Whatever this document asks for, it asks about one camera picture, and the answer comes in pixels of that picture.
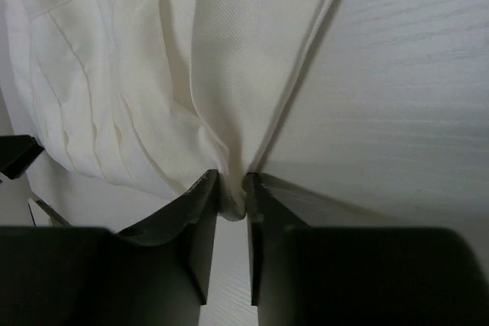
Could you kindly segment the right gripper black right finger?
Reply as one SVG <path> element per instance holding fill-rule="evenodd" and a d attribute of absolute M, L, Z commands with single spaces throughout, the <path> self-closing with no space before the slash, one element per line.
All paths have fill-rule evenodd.
<path fill-rule="evenodd" d="M 242 181 L 248 223 L 248 247 L 251 275 L 251 304 L 259 305 L 266 257 L 281 241 L 287 228 L 309 225 L 277 200 L 264 185 L 260 173 L 247 173 Z"/>

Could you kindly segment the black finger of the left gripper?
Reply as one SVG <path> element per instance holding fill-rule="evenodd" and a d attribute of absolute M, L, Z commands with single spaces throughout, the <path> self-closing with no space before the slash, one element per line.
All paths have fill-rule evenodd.
<path fill-rule="evenodd" d="M 22 176 L 43 152 L 43 147 L 30 135 L 1 136 L 1 174 L 8 179 Z"/>

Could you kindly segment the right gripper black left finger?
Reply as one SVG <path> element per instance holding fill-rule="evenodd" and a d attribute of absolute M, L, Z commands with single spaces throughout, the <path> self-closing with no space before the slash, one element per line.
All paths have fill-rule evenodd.
<path fill-rule="evenodd" d="M 210 169 L 177 199 L 118 236 L 147 249 L 175 246 L 170 258 L 186 274 L 200 305 L 205 305 L 218 208 L 219 173 Z"/>

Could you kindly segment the white skirt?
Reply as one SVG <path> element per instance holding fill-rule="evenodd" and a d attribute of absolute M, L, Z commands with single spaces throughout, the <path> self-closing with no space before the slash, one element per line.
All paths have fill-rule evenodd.
<path fill-rule="evenodd" d="M 65 169 L 222 215 L 261 160 L 333 0 L 5 0 L 19 98 Z"/>

